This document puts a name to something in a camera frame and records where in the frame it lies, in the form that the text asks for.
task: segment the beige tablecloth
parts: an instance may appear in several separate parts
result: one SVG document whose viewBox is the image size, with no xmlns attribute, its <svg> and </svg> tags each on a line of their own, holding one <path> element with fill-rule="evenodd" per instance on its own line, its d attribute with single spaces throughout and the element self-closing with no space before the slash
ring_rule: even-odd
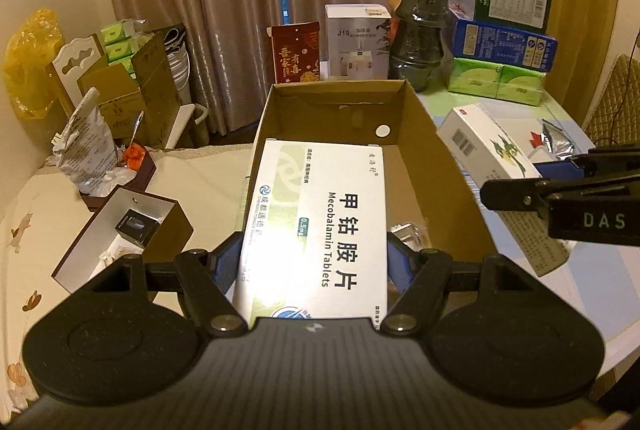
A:
<svg viewBox="0 0 640 430">
<path fill-rule="evenodd" d="M 194 230 L 187 248 L 212 249 L 236 228 L 246 192 L 251 145 L 153 152 L 157 170 L 147 191 L 179 201 Z M 22 340 L 68 295 L 51 273 L 91 213 L 57 169 L 43 168 L 0 223 L 0 422 L 37 398 L 22 363 Z M 179 311 L 175 294 L 156 303 Z"/>
</svg>

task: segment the orange object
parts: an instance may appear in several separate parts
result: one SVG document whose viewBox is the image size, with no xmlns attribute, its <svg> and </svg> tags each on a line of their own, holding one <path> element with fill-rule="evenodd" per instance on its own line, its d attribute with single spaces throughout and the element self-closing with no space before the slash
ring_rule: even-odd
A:
<svg viewBox="0 0 640 430">
<path fill-rule="evenodd" d="M 134 143 L 124 151 L 124 162 L 127 164 L 128 168 L 137 172 L 140 170 L 140 165 L 142 165 L 142 160 L 144 159 L 145 154 L 145 147 Z"/>
</svg>

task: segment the metal screw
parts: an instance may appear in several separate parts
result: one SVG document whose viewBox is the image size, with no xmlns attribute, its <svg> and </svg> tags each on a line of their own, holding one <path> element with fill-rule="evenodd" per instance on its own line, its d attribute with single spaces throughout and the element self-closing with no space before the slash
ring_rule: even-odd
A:
<svg viewBox="0 0 640 430">
<path fill-rule="evenodd" d="M 411 315 L 391 315 L 385 318 L 385 325 L 387 328 L 392 331 L 397 331 L 398 333 L 402 333 L 404 331 L 410 331 L 411 329 L 415 329 L 418 325 L 418 322 Z"/>
<path fill-rule="evenodd" d="M 242 326 L 242 318 L 237 315 L 218 315 L 211 319 L 210 325 L 216 331 L 235 331 Z"/>
</svg>

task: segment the barcode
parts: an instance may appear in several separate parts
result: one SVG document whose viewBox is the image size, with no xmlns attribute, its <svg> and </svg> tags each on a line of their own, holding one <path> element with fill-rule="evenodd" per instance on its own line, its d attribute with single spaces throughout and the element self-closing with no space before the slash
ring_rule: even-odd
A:
<svg viewBox="0 0 640 430">
<path fill-rule="evenodd" d="M 542 13 L 543 13 L 544 6 L 545 6 L 545 1 L 536 0 L 535 8 L 533 10 L 533 16 L 536 19 L 542 19 Z"/>
<path fill-rule="evenodd" d="M 476 54 L 476 42 L 478 41 L 478 27 L 475 24 L 468 24 L 465 30 L 465 45 L 462 47 L 463 55 Z"/>
<path fill-rule="evenodd" d="M 463 134 L 463 132 L 458 129 L 454 134 L 453 137 L 451 138 L 451 141 L 453 141 L 453 143 L 455 143 L 458 148 L 462 151 L 462 153 L 466 156 L 470 156 L 472 152 L 474 152 L 474 150 L 476 150 L 476 147 L 474 147 L 468 139 L 466 139 L 466 136 Z"/>
</svg>

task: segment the ribbed black surface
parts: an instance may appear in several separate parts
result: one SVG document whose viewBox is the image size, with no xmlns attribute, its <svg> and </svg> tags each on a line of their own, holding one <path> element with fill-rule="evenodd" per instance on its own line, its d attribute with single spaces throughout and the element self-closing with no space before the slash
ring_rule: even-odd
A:
<svg viewBox="0 0 640 430">
<path fill-rule="evenodd" d="M 537 409 L 497 406 L 443 380 L 420 347 L 369 320 L 264 319 L 215 340 L 165 391 L 126 405 L 69 406 L 43 397 L 11 429 L 566 430 L 599 410 L 586 400 Z"/>
</svg>

